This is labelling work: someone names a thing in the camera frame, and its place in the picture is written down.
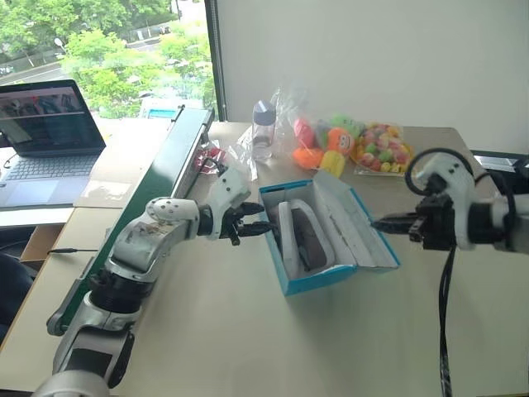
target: tree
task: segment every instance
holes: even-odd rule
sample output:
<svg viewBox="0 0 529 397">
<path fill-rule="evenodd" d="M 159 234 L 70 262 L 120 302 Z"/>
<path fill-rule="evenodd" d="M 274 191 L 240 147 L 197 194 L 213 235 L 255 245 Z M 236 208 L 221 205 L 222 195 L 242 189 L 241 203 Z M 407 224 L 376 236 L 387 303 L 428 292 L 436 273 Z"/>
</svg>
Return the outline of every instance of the tree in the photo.
<svg viewBox="0 0 529 397">
<path fill-rule="evenodd" d="M 85 30 L 127 37 L 152 18 L 171 18 L 169 0 L 0 0 L 0 12 L 0 43 L 13 56 L 55 48 L 56 37 L 67 43 Z"/>
<path fill-rule="evenodd" d="M 100 30 L 72 35 L 66 51 L 61 66 L 102 117 L 137 116 L 140 92 L 155 86 L 163 70 L 157 54 L 127 49 L 116 35 Z"/>
<path fill-rule="evenodd" d="M 172 34 L 162 38 L 160 52 L 179 74 L 185 98 L 199 98 L 205 108 L 216 107 L 215 84 L 207 29 L 169 24 Z"/>
</svg>

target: plastic bag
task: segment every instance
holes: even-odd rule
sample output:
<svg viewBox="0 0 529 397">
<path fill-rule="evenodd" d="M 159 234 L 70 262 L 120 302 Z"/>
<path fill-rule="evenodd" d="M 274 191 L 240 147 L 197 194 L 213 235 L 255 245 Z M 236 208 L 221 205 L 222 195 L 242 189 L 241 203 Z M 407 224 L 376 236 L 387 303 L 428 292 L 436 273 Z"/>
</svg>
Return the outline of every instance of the plastic bag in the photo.
<svg viewBox="0 0 529 397">
<path fill-rule="evenodd" d="M 206 159 L 213 159 L 217 163 L 223 163 L 226 157 L 226 152 L 221 149 L 219 141 L 209 141 L 206 147 L 200 149 L 195 157 L 195 167 L 200 170 L 201 174 L 216 174 L 217 165 L 214 162 L 206 161 Z"/>
<path fill-rule="evenodd" d="M 308 90 L 297 86 L 279 86 L 270 102 L 275 106 L 276 121 L 272 152 L 275 156 L 291 155 L 296 149 L 294 123 L 307 114 Z"/>
<path fill-rule="evenodd" d="M 350 158 L 361 175 L 403 175 L 413 158 L 413 149 L 394 124 L 368 123 L 355 140 Z"/>
<path fill-rule="evenodd" d="M 229 146 L 228 150 L 228 165 L 235 166 L 239 171 L 243 172 L 249 181 L 257 179 L 257 166 L 252 157 L 252 136 L 251 127 L 239 137 L 235 145 Z"/>
<path fill-rule="evenodd" d="M 304 169 L 326 170 L 340 178 L 362 128 L 363 124 L 343 114 L 316 122 L 298 117 L 293 122 L 298 144 L 293 160 Z"/>
</svg>

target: wire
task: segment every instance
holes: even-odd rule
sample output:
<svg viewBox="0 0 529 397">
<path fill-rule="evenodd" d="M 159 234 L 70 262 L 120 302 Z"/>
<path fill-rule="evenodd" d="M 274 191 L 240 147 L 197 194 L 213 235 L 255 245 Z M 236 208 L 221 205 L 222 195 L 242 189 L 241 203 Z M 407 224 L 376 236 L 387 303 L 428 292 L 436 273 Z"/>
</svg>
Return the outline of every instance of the wire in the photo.
<svg viewBox="0 0 529 397">
<path fill-rule="evenodd" d="M 487 176 L 490 176 L 490 173 L 485 171 L 483 172 L 481 175 L 479 175 L 476 179 L 474 179 L 474 185 L 478 184 L 479 182 L 481 182 L 481 180 L 483 178 L 486 178 Z"/>
<path fill-rule="evenodd" d="M 54 250 L 49 250 L 49 254 L 73 254 L 75 252 L 98 252 L 99 250 L 81 250 L 78 248 L 55 248 Z"/>
<path fill-rule="evenodd" d="M 452 246 L 446 258 L 445 267 L 439 283 L 439 375 L 441 377 L 441 395 L 452 396 L 452 381 L 450 378 L 450 365 L 448 362 L 448 345 L 446 343 L 446 309 L 448 307 L 448 293 L 450 280 L 454 268 L 455 247 Z"/>
<path fill-rule="evenodd" d="M 410 162 L 410 165 L 408 166 L 406 173 L 404 174 L 404 181 L 406 182 L 406 186 L 415 194 L 418 194 L 419 196 L 427 196 L 429 192 L 427 192 L 425 189 L 419 189 L 412 180 L 412 172 L 415 165 L 417 165 L 417 162 L 424 156 L 430 155 L 432 153 L 446 153 L 447 155 L 453 155 L 455 158 L 461 161 L 463 163 L 463 166 L 466 168 L 467 171 L 471 175 L 474 176 L 474 172 L 472 171 L 472 167 L 470 166 L 470 163 L 468 160 L 465 159 L 463 155 L 461 155 L 457 151 L 453 151 L 452 149 L 447 149 L 445 147 L 432 147 L 431 149 L 427 149 L 425 151 L 422 151 L 415 157 L 413 157 L 413 160 Z"/>
<path fill-rule="evenodd" d="M 9 157 L 4 163 L 3 163 L 3 168 L 11 168 L 11 166 L 7 166 L 9 164 L 9 162 L 13 159 L 13 157 L 15 157 L 17 155 L 17 153 L 15 153 L 14 155 L 12 155 L 11 157 Z"/>
<path fill-rule="evenodd" d="M 18 246 L 20 244 L 24 244 L 26 242 L 28 242 L 29 240 L 20 240 L 19 242 L 11 242 L 9 244 L 6 244 L 5 246 L 0 246 L 0 251 L 4 251 L 6 250 L 7 248 L 11 248 L 12 246 Z"/>
<path fill-rule="evenodd" d="M 432 148 L 419 153 L 408 166 L 408 169 L 404 175 L 406 185 L 415 194 L 426 196 L 429 194 L 425 189 L 419 189 L 412 181 L 413 167 L 417 162 L 425 155 L 433 153 L 446 153 L 453 155 L 463 163 L 463 166 L 474 176 L 470 163 L 457 151 L 446 148 Z M 517 210 L 516 202 L 514 200 L 514 194 L 511 187 L 506 182 L 503 175 L 497 171 L 488 171 L 479 175 L 475 180 L 474 184 L 478 184 L 483 178 L 490 176 L 496 185 L 501 185 L 505 196 L 507 197 L 508 203 L 508 214 L 503 219 L 503 225 L 505 229 L 505 246 L 508 250 L 512 250 L 511 235 L 512 230 L 516 224 Z M 452 397 L 452 383 L 450 378 L 450 365 L 448 360 L 448 344 L 446 343 L 446 310 L 448 308 L 448 293 L 450 292 L 450 281 L 452 278 L 452 270 L 454 269 L 455 249 L 457 245 L 454 244 L 450 248 L 450 253 L 446 258 L 445 266 L 441 274 L 441 281 L 439 283 L 439 374 L 441 378 L 441 393 L 443 397 Z"/>
<path fill-rule="evenodd" d="M 204 167 L 206 166 L 207 162 L 208 161 L 211 161 L 218 169 L 219 172 L 224 172 L 224 169 L 226 168 L 223 164 L 219 163 L 218 161 L 216 161 L 215 159 L 212 159 L 211 157 L 206 157 L 204 159 L 204 161 L 202 162 L 202 164 L 200 165 L 200 168 L 198 169 L 198 172 L 197 174 L 195 175 L 195 177 L 193 178 L 193 182 L 191 182 L 191 184 L 189 185 L 188 187 L 188 191 L 185 192 L 185 195 L 184 197 L 188 197 L 189 194 L 191 193 L 191 190 L 193 189 L 194 185 L 197 183 L 197 180 L 198 180 L 198 177 L 200 176 L 200 174 L 202 173 Z"/>
<path fill-rule="evenodd" d="M 516 210 L 516 201 L 514 199 L 514 193 L 511 189 L 511 186 L 507 183 L 503 175 L 497 171 L 489 170 L 483 172 L 480 176 L 474 179 L 474 183 L 478 184 L 483 178 L 490 176 L 500 190 L 504 192 L 505 197 L 507 198 L 508 213 L 507 216 L 503 219 L 503 228 L 505 229 L 505 247 L 509 251 L 513 251 L 512 247 L 512 230 L 516 225 L 517 210 Z"/>
</svg>

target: box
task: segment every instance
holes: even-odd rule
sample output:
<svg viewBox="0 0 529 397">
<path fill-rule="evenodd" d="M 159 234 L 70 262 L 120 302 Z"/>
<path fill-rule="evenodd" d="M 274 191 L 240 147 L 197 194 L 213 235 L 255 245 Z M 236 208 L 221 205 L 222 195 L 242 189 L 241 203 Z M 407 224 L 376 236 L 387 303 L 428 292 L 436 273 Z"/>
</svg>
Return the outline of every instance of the box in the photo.
<svg viewBox="0 0 529 397">
<path fill-rule="evenodd" d="M 52 249 L 55 241 L 63 230 L 64 225 L 40 225 L 35 228 L 27 242 L 26 248 L 20 257 L 20 262 L 39 271 L 48 251 Z"/>
<path fill-rule="evenodd" d="M 283 201 L 301 199 L 316 218 L 332 245 L 336 260 L 318 270 L 310 270 L 299 278 L 290 279 L 283 257 L 272 232 L 266 233 L 281 289 L 285 295 L 337 283 L 358 269 L 386 271 L 400 266 L 385 237 L 371 224 L 369 214 L 356 192 L 325 171 L 314 179 L 260 188 L 260 202 L 265 211 L 261 220 L 269 221 L 270 209 Z"/>
</svg>

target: silver laptop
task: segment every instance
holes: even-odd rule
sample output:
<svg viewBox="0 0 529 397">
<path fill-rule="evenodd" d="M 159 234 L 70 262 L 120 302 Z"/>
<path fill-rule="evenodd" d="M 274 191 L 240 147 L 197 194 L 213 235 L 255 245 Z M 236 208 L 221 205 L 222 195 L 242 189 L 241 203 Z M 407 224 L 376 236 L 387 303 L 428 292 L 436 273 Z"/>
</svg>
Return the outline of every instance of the silver laptop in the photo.
<svg viewBox="0 0 529 397">
<path fill-rule="evenodd" d="M 17 152 L 0 208 L 73 204 L 105 147 L 73 80 L 0 87 L 0 132 Z"/>
</svg>

